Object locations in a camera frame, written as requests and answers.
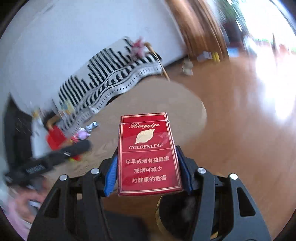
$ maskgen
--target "pink plush toy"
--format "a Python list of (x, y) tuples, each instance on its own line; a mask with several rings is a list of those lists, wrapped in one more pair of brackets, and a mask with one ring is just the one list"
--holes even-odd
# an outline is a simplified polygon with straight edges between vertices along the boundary
[(131, 47), (131, 59), (132, 61), (137, 60), (138, 58), (142, 58), (145, 55), (144, 52), (144, 41), (142, 37), (140, 37)]

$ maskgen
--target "metal bolt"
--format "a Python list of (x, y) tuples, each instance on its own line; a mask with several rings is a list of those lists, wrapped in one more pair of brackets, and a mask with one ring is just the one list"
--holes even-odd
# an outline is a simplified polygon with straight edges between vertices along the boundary
[(197, 171), (200, 173), (200, 174), (205, 174), (207, 171), (206, 169), (204, 169), (203, 167), (200, 167), (199, 169), (197, 169)]
[(238, 176), (235, 173), (230, 174), (230, 178), (233, 180), (238, 179)]
[(100, 172), (100, 170), (98, 168), (93, 168), (91, 169), (91, 174), (98, 174)]
[(63, 174), (63, 175), (61, 175), (61, 176), (59, 176), (59, 179), (61, 180), (61, 181), (65, 181), (65, 180), (67, 180), (67, 175), (66, 174)]

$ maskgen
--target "red box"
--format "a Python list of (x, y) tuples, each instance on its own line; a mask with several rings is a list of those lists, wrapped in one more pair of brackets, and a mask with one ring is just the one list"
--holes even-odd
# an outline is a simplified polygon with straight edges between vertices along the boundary
[(130, 196), (182, 190), (167, 113), (121, 117), (118, 186), (119, 195)]

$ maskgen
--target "patterned fabric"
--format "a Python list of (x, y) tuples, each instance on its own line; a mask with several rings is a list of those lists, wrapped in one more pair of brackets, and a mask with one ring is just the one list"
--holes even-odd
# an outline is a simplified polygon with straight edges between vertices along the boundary
[(73, 135), (112, 98), (130, 90), (144, 77), (161, 73), (161, 65), (152, 53), (131, 62), (131, 46), (126, 37), (115, 42), (92, 57), (60, 87), (58, 95), (53, 97), (57, 108), (61, 109), (68, 100), (75, 109), (58, 123), (66, 137)]

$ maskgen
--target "leaf emblem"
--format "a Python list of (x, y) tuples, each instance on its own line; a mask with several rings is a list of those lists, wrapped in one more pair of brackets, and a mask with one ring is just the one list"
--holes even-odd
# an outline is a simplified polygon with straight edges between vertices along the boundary
[(141, 131), (138, 135), (137, 135), (137, 139), (135, 144), (137, 143), (145, 143), (149, 140), (152, 139), (153, 137), (153, 132), (155, 131), (155, 129), (150, 129), (150, 130), (145, 130), (145, 131)]

